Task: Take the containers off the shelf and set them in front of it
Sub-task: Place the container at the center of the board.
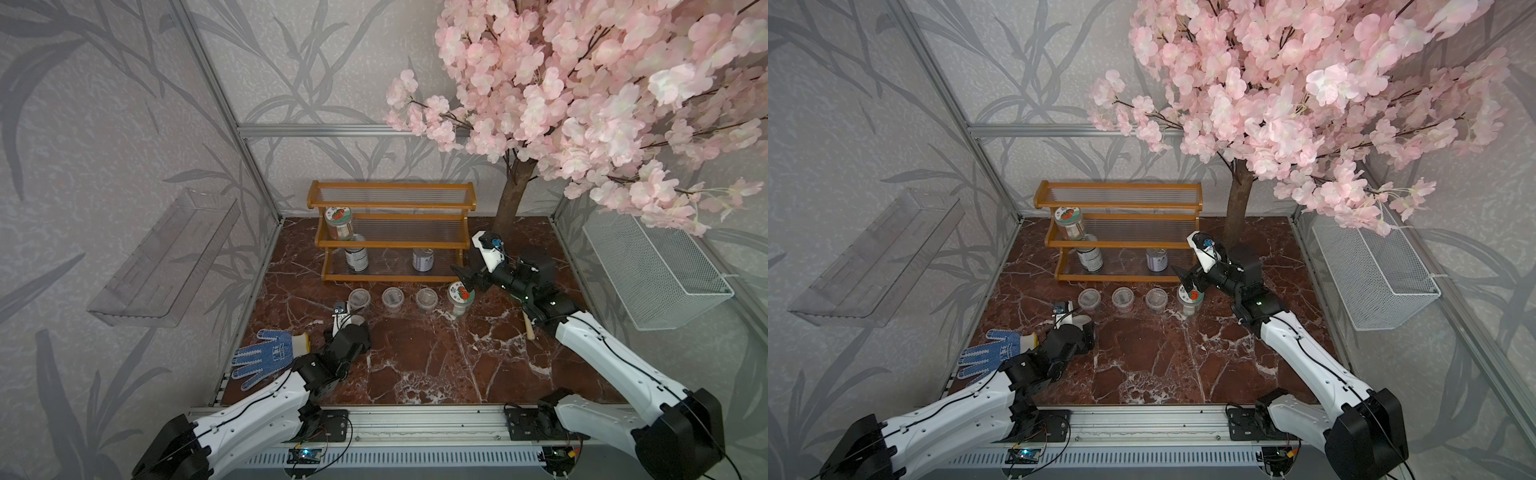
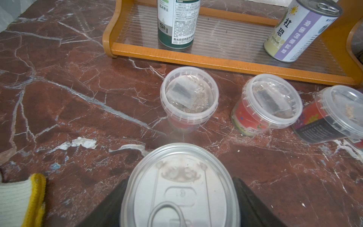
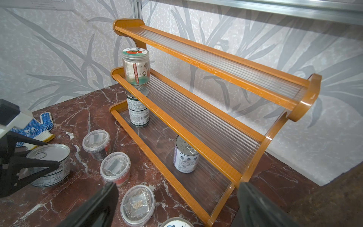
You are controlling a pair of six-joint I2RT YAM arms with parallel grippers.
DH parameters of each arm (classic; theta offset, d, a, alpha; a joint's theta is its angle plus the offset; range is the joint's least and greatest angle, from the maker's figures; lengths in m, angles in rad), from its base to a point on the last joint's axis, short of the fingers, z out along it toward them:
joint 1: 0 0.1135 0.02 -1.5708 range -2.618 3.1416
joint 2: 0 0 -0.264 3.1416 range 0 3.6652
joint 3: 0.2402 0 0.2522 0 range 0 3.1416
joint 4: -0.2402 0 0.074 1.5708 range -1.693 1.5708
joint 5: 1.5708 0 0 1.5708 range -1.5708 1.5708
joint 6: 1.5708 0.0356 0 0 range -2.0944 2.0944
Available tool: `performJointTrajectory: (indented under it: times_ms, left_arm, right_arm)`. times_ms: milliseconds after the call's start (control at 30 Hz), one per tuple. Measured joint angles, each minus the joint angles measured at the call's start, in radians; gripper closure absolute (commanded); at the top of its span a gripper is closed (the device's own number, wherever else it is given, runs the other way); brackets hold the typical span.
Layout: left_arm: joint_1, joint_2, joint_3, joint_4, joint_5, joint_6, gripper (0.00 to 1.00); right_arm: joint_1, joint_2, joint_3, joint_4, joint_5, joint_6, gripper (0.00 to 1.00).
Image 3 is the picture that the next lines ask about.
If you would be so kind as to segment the small clear red-label seed jar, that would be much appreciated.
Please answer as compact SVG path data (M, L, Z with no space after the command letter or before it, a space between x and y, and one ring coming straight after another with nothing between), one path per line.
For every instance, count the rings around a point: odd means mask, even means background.
M153 216L156 199L153 191L139 184L130 188L121 202L121 216L128 227L142 227Z

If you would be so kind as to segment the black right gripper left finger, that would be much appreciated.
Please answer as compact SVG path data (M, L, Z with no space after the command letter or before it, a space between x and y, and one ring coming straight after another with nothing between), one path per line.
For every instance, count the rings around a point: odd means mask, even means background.
M110 227L116 212L119 191L108 182L91 199L63 220L59 227Z

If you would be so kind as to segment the silver green label tin can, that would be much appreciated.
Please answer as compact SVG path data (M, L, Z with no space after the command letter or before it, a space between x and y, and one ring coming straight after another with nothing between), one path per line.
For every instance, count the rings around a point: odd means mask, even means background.
M39 146L27 154L27 158L36 161L38 166L29 167L29 174L43 173L43 176L31 184L38 188L54 186L65 180L70 172L70 148L64 144Z

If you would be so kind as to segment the small clear grey-label seed jar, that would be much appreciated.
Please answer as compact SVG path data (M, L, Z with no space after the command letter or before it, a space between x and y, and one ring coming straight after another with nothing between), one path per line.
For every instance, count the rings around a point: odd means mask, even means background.
M100 165L100 174L106 182L115 183L117 187L125 185L130 178L131 161L127 154L114 152L108 155Z

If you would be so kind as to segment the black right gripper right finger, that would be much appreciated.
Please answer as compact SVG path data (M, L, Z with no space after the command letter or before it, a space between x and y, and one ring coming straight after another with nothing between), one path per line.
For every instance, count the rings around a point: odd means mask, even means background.
M242 182L237 193L240 214L245 227L298 227L279 206L251 183Z

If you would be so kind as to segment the clear jar tomato lid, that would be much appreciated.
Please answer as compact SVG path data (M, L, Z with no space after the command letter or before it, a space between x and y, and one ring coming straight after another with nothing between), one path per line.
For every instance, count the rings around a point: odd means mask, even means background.
M193 225L180 217L169 218L160 227L193 227Z

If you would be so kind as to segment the tall clear tomato-label jar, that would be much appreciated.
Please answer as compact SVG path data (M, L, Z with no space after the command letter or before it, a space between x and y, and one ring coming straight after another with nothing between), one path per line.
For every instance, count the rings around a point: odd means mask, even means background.
M122 51L126 80L132 85L143 85L150 80L149 51L140 47L130 47Z

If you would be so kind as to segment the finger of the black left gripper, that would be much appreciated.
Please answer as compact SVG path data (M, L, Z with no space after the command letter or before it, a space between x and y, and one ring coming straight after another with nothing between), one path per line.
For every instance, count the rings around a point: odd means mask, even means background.
M1 138L1 198L8 197L24 188L34 180L43 176L43 173L33 174L20 178L20 172L29 167L38 166L36 161L28 159L29 151L16 152L16 143L25 142L37 146L46 145L46 142L30 139L9 131Z

